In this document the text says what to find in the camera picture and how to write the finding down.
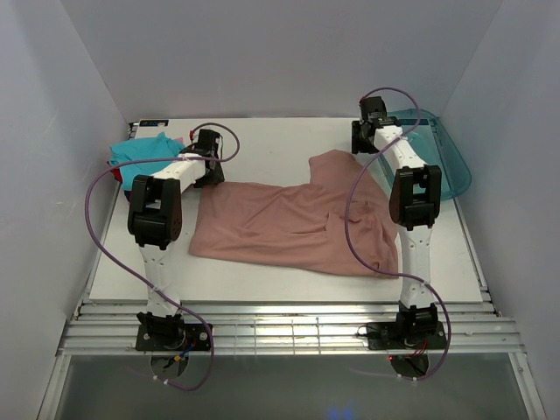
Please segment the dusty pink t shirt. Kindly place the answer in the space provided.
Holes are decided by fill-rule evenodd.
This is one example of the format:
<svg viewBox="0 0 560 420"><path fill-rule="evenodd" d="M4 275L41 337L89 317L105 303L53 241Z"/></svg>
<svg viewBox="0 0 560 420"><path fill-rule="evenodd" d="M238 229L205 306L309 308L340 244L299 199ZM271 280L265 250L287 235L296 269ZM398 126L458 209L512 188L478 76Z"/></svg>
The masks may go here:
<svg viewBox="0 0 560 420"><path fill-rule="evenodd" d="M302 185L203 188L190 254L348 277L397 272L397 228L378 183L342 150L309 166Z"/></svg>

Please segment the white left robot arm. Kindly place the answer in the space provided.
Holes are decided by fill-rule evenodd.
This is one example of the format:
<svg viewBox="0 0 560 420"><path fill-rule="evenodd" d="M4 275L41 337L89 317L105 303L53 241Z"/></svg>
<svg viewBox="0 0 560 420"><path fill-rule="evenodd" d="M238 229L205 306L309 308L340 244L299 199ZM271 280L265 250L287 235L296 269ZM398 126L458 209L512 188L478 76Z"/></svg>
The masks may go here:
<svg viewBox="0 0 560 420"><path fill-rule="evenodd" d="M173 243L182 230L182 193L193 186L217 186L225 181L219 161L221 134L200 128L191 134L192 143L180 153L181 159L152 175L134 178L129 200L128 230L143 258L145 278L150 283L146 311L138 314L149 337L175 347L185 336L174 285Z"/></svg>

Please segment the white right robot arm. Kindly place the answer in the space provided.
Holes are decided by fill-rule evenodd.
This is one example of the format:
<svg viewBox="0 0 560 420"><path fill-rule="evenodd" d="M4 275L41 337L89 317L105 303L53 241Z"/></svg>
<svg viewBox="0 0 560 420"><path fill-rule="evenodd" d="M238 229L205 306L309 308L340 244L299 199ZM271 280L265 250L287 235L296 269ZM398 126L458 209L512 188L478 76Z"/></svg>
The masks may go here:
<svg viewBox="0 0 560 420"><path fill-rule="evenodd" d="M383 157L394 173L388 210L401 243L402 279L395 321L367 326L372 348L412 348L418 356L446 346L445 328L438 319L438 297L431 288L431 233L441 207L442 171L422 160L407 134L420 123L421 113L408 129L388 115L384 100L372 93L359 102L360 119L352 122L352 153Z"/></svg>

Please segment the turquoise folded t shirt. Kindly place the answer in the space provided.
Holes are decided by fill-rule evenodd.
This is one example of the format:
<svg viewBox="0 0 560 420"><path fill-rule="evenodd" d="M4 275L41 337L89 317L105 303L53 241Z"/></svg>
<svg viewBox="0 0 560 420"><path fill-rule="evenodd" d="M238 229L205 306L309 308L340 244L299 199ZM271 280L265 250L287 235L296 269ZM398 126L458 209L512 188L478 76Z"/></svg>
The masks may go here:
<svg viewBox="0 0 560 420"><path fill-rule="evenodd" d="M151 158L173 158L185 148L183 142L175 139L162 131L155 136L133 138L113 144L110 146L109 161L121 164Z"/></svg>

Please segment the teal transparent plastic bin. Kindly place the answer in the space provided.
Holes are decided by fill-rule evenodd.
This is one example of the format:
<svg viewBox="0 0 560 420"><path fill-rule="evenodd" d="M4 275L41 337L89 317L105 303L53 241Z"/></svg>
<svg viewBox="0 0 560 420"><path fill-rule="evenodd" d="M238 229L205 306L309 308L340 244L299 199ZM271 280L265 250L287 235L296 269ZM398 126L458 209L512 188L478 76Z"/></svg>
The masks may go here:
<svg viewBox="0 0 560 420"><path fill-rule="evenodd" d="M423 109L400 111L362 111L362 122L375 128L375 154L392 188L399 169L439 169L441 171L440 199L453 199L468 189L472 176L454 142L440 121Z"/></svg>

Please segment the black blue corner label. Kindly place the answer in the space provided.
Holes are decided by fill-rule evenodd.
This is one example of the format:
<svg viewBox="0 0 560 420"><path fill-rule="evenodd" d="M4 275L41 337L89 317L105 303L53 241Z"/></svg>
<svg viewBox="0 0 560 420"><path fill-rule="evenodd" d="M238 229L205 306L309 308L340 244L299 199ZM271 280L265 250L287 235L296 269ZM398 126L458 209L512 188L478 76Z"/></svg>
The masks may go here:
<svg viewBox="0 0 560 420"><path fill-rule="evenodd" d="M139 122L140 127L167 127L169 121L167 119L150 119L150 120L141 120Z"/></svg>

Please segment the red folded t shirt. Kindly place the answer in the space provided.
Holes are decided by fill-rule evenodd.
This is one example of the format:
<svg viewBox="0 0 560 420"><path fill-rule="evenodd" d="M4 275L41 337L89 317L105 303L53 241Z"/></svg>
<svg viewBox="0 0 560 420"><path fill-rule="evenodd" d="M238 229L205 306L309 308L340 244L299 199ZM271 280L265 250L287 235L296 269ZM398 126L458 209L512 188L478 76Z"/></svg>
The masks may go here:
<svg viewBox="0 0 560 420"><path fill-rule="evenodd" d="M110 169L110 173L113 175L115 181L120 185L123 186L123 175L121 173L121 164L120 163L112 163L107 161L107 165Z"/></svg>

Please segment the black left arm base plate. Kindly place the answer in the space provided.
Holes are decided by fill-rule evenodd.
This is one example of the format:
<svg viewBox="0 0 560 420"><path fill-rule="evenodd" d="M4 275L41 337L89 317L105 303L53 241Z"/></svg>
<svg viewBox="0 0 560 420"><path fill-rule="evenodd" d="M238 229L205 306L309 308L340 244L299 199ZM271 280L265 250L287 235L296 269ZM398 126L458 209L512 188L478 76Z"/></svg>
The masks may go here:
<svg viewBox="0 0 560 420"><path fill-rule="evenodd" d="M135 349L141 352L182 352L190 348L195 352L211 349L210 334L202 324L185 324L176 332L165 332L162 328L140 325Z"/></svg>

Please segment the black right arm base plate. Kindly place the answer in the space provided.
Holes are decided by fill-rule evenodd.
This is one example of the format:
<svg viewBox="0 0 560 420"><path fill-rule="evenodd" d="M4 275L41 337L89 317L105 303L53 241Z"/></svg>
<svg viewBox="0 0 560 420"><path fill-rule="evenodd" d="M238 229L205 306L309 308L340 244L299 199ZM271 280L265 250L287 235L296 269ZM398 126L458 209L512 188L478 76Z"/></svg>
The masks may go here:
<svg viewBox="0 0 560 420"><path fill-rule="evenodd" d="M368 322L358 327L355 336L365 339L369 350L443 350L447 343L441 322L428 331L408 332L396 322Z"/></svg>

